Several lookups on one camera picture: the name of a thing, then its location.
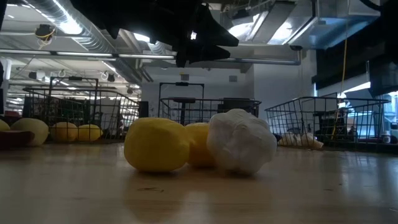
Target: metal wire cage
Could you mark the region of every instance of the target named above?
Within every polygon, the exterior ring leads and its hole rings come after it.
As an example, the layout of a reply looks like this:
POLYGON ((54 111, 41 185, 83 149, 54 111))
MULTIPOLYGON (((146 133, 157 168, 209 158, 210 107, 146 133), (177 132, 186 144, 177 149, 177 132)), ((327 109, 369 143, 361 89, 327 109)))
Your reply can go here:
POLYGON ((237 98, 196 99, 163 98, 159 101, 159 117, 168 118, 182 125, 208 123, 212 116, 240 108, 258 116, 260 101, 237 98))
POLYGON ((126 137, 131 123, 138 119, 139 104, 126 95, 113 90, 75 89, 75 88, 25 88, 22 116, 44 121, 55 132, 69 132, 71 127, 60 127, 61 122, 72 123, 78 128, 78 136, 84 131, 84 140, 92 142, 101 135, 102 142, 119 142, 126 137))
POLYGON ((306 146, 299 139, 330 147, 358 147, 382 142, 384 104, 388 100, 302 97, 266 109, 271 131, 280 145, 306 146))

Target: wooden table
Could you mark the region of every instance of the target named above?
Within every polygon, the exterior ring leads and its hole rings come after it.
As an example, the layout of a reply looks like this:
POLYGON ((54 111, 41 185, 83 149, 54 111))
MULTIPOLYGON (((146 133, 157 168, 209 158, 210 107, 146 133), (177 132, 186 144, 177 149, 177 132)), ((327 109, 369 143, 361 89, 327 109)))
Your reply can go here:
POLYGON ((280 148, 242 179, 141 174, 122 144, 1 151, 0 223, 398 223, 398 158, 280 148))

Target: metal rod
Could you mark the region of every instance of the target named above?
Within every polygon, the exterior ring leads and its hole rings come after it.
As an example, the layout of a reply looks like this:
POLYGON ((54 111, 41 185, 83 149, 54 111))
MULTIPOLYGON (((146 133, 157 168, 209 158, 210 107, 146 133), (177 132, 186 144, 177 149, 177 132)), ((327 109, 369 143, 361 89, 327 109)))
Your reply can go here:
MULTIPOLYGON (((110 53, 86 53, 86 52, 56 52, 46 50, 16 50, 16 49, 0 49, 2 54, 10 55, 51 55, 51 57, 96 57, 99 60, 103 58, 140 58, 152 60, 175 60, 174 55, 150 55, 150 54, 110 54, 110 53)), ((276 60, 276 59, 261 59, 261 58, 226 58, 215 60, 216 62, 233 62, 233 63, 256 63, 268 65, 300 65, 299 60, 276 60)))

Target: soft ball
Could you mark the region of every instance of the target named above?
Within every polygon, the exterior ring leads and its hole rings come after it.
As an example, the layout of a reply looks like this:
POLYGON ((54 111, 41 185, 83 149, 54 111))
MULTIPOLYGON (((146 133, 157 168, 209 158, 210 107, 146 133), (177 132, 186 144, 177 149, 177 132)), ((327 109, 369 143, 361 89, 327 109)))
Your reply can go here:
POLYGON ((59 122, 52 126, 50 134, 54 141, 72 142, 77 138, 78 128, 72 123, 59 122))
POLYGON ((9 131, 10 126, 8 126, 7 123, 5 123, 3 120, 0 120, 0 131, 9 131))
POLYGON ((233 109, 210 119, 207 148, 221 170, 249 175, 272 160, 277 141, 265 121, 233 109))
POLYGON ((181 124, 164 118, 139 118, 124 142, 124 156, 139 171, 170 172, 188 161, 190 138, 181 124))
POLYGON ((35 134, 33 140, 27 146, 41 146, 49 136, 49 127, 41 120, 22 118, 11 125, 14 131, 30 131, 35 134))
POLYGON ((188 163, 193 167, 199 168, 214 167, 214 158, 207 149, 209 124, 188 124, 185 128, 187 129, 188 135, 191 137, 188 163))
POLYGON ((94 124, 79 126, 78 140, 83 142, 97 141, 103 134, 100 127, 94 124))

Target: pale yellow ball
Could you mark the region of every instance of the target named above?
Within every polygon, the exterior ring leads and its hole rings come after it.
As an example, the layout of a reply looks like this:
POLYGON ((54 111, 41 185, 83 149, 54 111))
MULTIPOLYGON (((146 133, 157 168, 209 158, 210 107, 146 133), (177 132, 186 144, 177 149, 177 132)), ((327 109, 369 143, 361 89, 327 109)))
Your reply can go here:
POLYGON ((209 124, 188 124, 185 129, 191 137, 188 163, 193 167, 214 167, 215 160, 207 149, 209 124))
POLYGON ((124 142, 124 157, 139 171, 170 172, 188 161, 190 139, 181 124, 164 118, 133 122, 124 142))
POLYGON ((39 119, 22 118, 11 125, 13 131, 30 131, 35 138, 28 143, 28 146, 41 146, 49 136, 49 127, 39 119))
POLYGON ((5 123, 3 120, 0 120, 0 131, 9 131, 10 126, 8 126, 7 123, 5 123))
POLYGON ((78 140, 83 142, 97 141, 103 132, 100 127, 94 124, 79 126, 78 140))
POLYGON ((52 126, 50 134, 54 141, 73 142, 77 138, 78 128, 72 123, 59 122, 52 126))

